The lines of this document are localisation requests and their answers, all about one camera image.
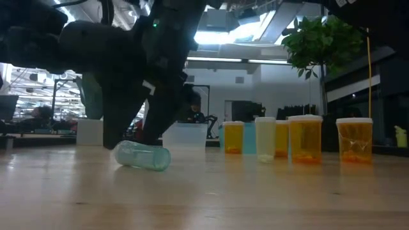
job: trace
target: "wooden table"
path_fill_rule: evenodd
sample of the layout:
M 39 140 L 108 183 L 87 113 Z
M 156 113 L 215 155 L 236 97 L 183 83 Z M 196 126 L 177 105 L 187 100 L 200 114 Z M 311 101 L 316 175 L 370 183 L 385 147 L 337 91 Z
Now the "wooden table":
M 409 158 L 259 164 L 209 149 L 153 172 L 102 148 L 15 149 L 0 155 L 0 228 L 409 229 Z

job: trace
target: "potted plant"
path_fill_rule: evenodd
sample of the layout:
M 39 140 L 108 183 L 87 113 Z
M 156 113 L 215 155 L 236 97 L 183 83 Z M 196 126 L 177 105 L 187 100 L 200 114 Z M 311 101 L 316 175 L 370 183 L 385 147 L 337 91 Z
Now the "potted plant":
M 333 16 L 325 23 L 321 17 L 312 21 L 304 17 L 300 23 L 295 19 L 294 29 L 284 30 L 283 35 L 288 35 L 282 41 L 289 53 L 288 62 L 298 69 L 299 77 L 305 73 L 305 79 L 312 75 L 318 78 L 313 70 L 315 66 L 321 67 L 321 76 L 324 76 L 324 66 L 329 73 L 338 72 L 352 61 L 362 44 L 362 34 L 357 29 Z M 326 113 L 323 77 L 320 84 Z

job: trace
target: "yellow pole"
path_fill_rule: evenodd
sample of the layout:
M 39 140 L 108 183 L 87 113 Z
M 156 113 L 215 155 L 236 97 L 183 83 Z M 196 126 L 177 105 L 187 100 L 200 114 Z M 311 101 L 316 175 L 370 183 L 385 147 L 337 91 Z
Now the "yellow pole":
M 372 118 L 372 64 L 371 64 L 371 43 L 369 36 L 366 37 L 367 49 L 368 49 L 368 67 L 369 67 L 369 118 Z

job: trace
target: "white box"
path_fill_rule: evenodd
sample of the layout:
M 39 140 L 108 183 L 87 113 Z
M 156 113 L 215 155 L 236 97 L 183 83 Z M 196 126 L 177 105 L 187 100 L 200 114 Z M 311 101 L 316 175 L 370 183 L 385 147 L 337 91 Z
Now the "white box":
M 175 123 L 162 135 L 163 147 L 169 150 L 204 151 L 207 124 Z
M 95 119 L 78 120 L 77 145 L 102 146 L 104 143 L 104 122 Z

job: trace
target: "table surface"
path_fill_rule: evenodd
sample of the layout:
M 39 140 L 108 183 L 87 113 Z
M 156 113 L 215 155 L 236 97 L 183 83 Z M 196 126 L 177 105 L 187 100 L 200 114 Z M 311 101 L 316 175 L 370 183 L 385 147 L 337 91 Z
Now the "table surface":
M 0 155 L 1 229 L 409 229 L 409 158 L 374 165 L 173 152 L 166 172 L 121 167 L 105 149 Z

